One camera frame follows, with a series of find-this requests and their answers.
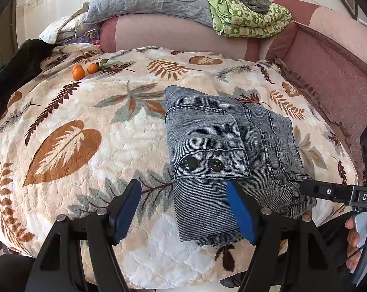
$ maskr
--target black button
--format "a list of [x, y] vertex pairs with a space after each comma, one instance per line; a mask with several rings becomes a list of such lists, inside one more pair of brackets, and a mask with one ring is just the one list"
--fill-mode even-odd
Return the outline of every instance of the black button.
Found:
[[211, 159], [209, 161], [209, 168], [214, 172], [220, 172], [221, 170], [223, 170], [224, 165], [220, 159]]
[[186, 157], [182, 161], [182, 166], [186, 171], [193, 171], [198, 167], [198, 160], [194, 157]]

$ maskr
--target folded denim jacket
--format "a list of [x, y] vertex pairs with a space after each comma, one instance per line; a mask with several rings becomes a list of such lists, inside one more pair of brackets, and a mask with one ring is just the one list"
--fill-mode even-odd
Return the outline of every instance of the folded denim jacket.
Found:
[[316, 205], [299, 192], [311, 179], [294, 145], [290, 119], [259, 104], [165, 89], [167, 146], [181, 241], [221, 247], [242, 239], [226, 184], [237, 179], [262, 206], [296, 218]]

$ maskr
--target silver bolt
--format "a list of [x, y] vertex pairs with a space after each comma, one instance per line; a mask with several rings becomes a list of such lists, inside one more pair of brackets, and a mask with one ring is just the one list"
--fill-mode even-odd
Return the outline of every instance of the silver bolt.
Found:
[[304, 221], [304, 222], [310, 222], [312, 219], [310, 218], [310, 216], [309, 215], [303, 215], [303, 216], [301, 216], [301, 219]]
[[59, 214], [57, 217], [56, 217], [56, 220], [58, 221], [58, 222], [63, 222], [65, 219], [66, 219], [66, 215], [65, 214]]
[[108, 213], [108, 210], [106, 208], [100, 208], [100, 209], [97, 210], [97, 215], [99, 215], [99, 216], [103, 216], [106, 213]]
[[269, 208], [262, 208], [261, 210], [260, 210], [261, 212], [262, 212], [262, 214], [264, 214], [264, 215], [270, 215], [271, 214], [271, 209], [269, 209]]

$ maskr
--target green checkered blanket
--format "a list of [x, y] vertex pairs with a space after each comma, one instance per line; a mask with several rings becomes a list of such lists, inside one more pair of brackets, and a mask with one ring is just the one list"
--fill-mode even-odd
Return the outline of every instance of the green checkered blanket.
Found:
[[213, 18], [213, 29], [225, 37], [273, 36], [292, 21], [289, 10], [272, 3], [267, 14], [250, 10], [238, 0], [208, 0]]

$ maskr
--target tangerine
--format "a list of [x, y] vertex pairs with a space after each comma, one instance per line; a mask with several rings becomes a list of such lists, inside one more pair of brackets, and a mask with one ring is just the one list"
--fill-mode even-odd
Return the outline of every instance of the tangerine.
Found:
[[96, 73], [97, 70], [98, 70], [97, 64], [90, 64], [87, 66], [87, 72], [90, 73], [91, 75]]
[[72, 78], [75, 81], [79, 81], [79, 80], [83, 79], [86, 76], [86, 72], [85, 72], [85, 70], [82, 68], [82, 66], [80, 64], [76, 64], [71, 69], [71, 73], [72, 73]]

